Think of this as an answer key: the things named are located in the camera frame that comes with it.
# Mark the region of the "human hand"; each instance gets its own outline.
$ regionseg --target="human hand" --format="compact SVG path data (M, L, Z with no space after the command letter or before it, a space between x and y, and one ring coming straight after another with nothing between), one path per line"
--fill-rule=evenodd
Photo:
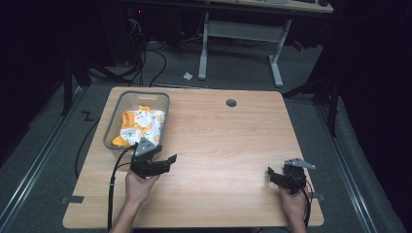
M308 204L302 190L291 195L289 189L285 189L279 185L278 187L282 198L282 208L291 226L292 233L306 232L304 219Z
M155 182L160 175L142 179L131 170L128 170L125 177L126 197L125 203L140 206L149 196Z

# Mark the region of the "hand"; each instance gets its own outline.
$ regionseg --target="hand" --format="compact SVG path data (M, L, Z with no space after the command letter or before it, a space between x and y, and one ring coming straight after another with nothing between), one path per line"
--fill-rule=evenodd
M291 195L289 189L279 187L279 192L282 198L282 208L291 226L292 233L306 232L305 216L307 201L302 190L299 190L294 195Z
M130 205L143 204L159 178L160 175L142 179L129 170L125 177L126 197L124 202Z

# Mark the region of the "desk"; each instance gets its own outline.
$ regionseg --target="desk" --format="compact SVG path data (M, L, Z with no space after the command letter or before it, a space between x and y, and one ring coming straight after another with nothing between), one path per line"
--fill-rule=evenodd
M306 11L312 13L332 13L333 8L330 5L326 7L320 6L318 3L302 3L291 0L286 0L282 4L266 3L264 0L210 0L210 2L226 3L233 5L248 5L262 8L274 8L288 11ZM207 43L209 36L236 38L244 40L255 40L277 43L274 54L269 56L269 63L272 69L272 75L276 86L282 87L282 77L279 72L278 59L282 47L288 36L292 20L287 19L285 25L281 26L267 26L255 25L249 23L227 22L220 20L209 20L209 14L205 14L204 29L203 29L203 46L200 54L199 74L200 80L206 79L207 70Z
M281 173L285 159L302 154L279 92L115 87L73 192L84 200L69 204L65 227L107 227L109 181L116 158L104 147L103 135L120 94L126 90L169 94L159 159L178 154L170 172L154 185L134 227L287 225L277 186L266 171L270 166ZM228 107L227 99L235 100L237 106ZM113 217L123 202L126 170L117 172ZM309 224L323 222L319 202L314 199Z

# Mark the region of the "gray carpet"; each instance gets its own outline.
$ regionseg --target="gray carpet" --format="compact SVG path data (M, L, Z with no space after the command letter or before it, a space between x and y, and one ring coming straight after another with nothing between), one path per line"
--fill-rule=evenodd
M277 90L286 92L306 82L310 71L322 48L299 52L285 47L279 60L284 87L275 87L267 61L267 51L273 45L245 47L249 42L225 50L224 45L211 46L206 81L199 81L197 76L199 48L182 47L180 50L164 45L159 50L166 57L166 68L155 80L154 86L179 85L220 89ZM152 44L151 49L160 44ZM161 70L163 58L156 52L148 51L143 69L143 83L148 85ZM126 68L112 68L122 72ZM183 79L185 72L194 75L192 80ZM84 137L102 113L110 89L119 85L101 79L93 79L93 84L77 104L65 127L56 138L51 156L44 170L35 182L26 200L12 221L9 232L105 232L105 229L72 230L62 225L67 204L64 197L72 194L76 185L75 159ZM325 223L319 227L310 227L309 232L364 232L356 209L353 206L348 189L342 179L338 162L324 123L319 117L317 107L312 105L310 95L298 95L286 99L292 125L307 161L316 164L317 170L310 171L313 184L321 194L321 208ZM53 96L49 104L33 120L30 130L20 145L0 170L1 197L0 208L4 210L15 190L34 162L42 145L47 140L62 111L62 88ZM339 103L339 115L336 124L337 140L351 169L352 175L365 197L378 232L405 232L381 186L365 160L356 136L347 119L344 105ZM86 114L93 121L85 120ZM80 151L78 168L81 169L93 132L87 137ZM161 232L181 232L183 230L161 230ZM208 232L228 232L207 230ZM282 228L267 228L268 232L285 232Z

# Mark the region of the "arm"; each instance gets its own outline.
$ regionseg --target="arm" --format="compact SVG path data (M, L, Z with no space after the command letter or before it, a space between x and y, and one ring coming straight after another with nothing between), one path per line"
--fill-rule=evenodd
M282 198L282 208L291 226L292 233L306 233L305 216L306 216L306 198L302 190L296 194L290 195L290 191L279 187Z
M125 178L126 196L119 216L110 230L111 233L128 233L130 231L137 212L148 198L159 177L154 176L144 180L130 170L127 172Z

